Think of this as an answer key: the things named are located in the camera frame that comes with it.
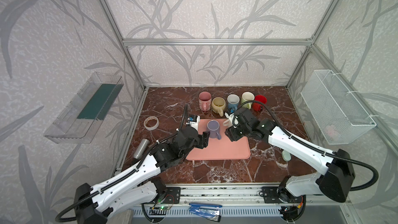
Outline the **light green mug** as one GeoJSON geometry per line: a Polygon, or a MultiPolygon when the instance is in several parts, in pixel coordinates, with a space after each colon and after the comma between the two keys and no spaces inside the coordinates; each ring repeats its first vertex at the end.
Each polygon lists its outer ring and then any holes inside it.
{"type": "Polygon", "coordinates": [[[254,95],[253,93],[251,93],[251,92],[244,92],[244,93],[241,95],[241,101],[240,101],[241,106],[242,106],[242,107],[245,107],[245,108],[247,108],[247,109],[251,109],[251,107],[252,107],[252,102],[250,102],[250,101],[253,101],[254,99],[255,99],[255,95],[254,95]]]}

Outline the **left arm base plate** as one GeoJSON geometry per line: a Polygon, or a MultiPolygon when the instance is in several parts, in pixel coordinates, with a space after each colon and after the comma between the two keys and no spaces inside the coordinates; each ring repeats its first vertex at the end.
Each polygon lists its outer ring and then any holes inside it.
{"type": "Polygon", "coordinates": [[[163,205],[178,204],[180,202],[180,197],[180,187],[167,187],[165,193],[161,194],[161,199],[158,201],[158,203],[163,205]]]}

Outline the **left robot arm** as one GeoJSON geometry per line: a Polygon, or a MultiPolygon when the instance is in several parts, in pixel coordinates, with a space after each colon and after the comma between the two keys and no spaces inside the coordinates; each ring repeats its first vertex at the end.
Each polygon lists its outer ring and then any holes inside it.
{"type": "Polygon", "coordinates": [[[199,134],[184,127],[152,145],[142,158],[122,173],[94,186],[85,183],[76,190],[74,203],[56,217],[57,223],[105,224],[117,212],[153,201],[165,190],[151,178],[183,162],[194,148],[207,147],[210,132],[199,134]]]}

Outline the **pink patterned mug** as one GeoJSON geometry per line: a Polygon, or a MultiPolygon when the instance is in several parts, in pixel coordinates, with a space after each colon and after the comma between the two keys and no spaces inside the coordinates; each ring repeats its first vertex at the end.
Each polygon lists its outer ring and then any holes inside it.
{"type": "Polygon", "coordinates": [[[207,112],[211,110],[211,102],[212,97],[209,92],[204,91],[199,94],[199,107],[201,111],[207,112]]]}

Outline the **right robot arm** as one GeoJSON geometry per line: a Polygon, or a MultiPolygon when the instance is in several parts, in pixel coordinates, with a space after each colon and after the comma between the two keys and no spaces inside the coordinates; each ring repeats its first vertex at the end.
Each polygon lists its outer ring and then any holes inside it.
{"type": "Polygon", "coordinates": [[[287,131],[275,118],[258,120],[245,107],[226,117],[225,124],[229,127],[225,134],[232,142],[243,137],[264,141],[294,155],[315,170],[313,174],[286,176],[277,190],[283,202],[305,195],[324,195],[344,203],[351,191],[367,189],[379,179],[379,173],[373,166],[351,159],[349,153],[342,149],[332,151],[312,144],[287,131]],[[353,186],[355,165],[369,169],[372,178],[362,185],[353,186]]]}

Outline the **red mug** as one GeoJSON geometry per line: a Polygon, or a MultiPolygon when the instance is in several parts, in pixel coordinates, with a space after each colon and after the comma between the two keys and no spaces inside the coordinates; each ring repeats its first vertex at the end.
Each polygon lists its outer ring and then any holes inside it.
{"type": "Polygon", "coordinates": [[[267,98],[263,95],[256,95],[254,100],[256,101],[256,103],[253,102],[252,109],[258,112],[262,111],[263,105],[267,103],[267,98]]]}

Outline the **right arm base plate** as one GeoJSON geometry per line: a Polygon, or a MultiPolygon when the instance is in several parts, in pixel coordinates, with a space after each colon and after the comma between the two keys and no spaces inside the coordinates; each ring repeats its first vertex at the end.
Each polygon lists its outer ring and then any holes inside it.
{"type": "Polygon", "coordinates": [[[301,196],[295,197],[285,189],[279,187],[262,187],[259,196],[263,198],[265,203],[274,204],[293,204],[299,205],[302,203],[301,196]]]}

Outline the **blue mug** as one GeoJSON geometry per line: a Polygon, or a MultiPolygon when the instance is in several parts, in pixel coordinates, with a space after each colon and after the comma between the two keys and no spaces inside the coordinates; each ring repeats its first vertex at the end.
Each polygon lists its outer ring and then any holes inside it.
{"type": "Polygon", "coordinates": [[[237,110],[238,105],[240,103],[240,97],[236,94],[230,94],[227,97],[227,102],[228,102],[228,109],[235,111],[237,110]]]}

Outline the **pink tray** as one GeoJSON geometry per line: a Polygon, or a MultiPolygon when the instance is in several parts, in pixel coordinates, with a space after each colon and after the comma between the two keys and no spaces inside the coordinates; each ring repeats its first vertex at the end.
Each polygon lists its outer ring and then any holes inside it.
{"type": "Polygon", "coordinates": [[[208,146],[204,149],[194,148],[187,160],[240,160],[248,159],[251,155],[248,138],[243,137],[236,142],[231,142],[225,135],[227,126],[223,125],[224,119],[215,119],[220,123],[221,139],[209,139],[208,146]]]}

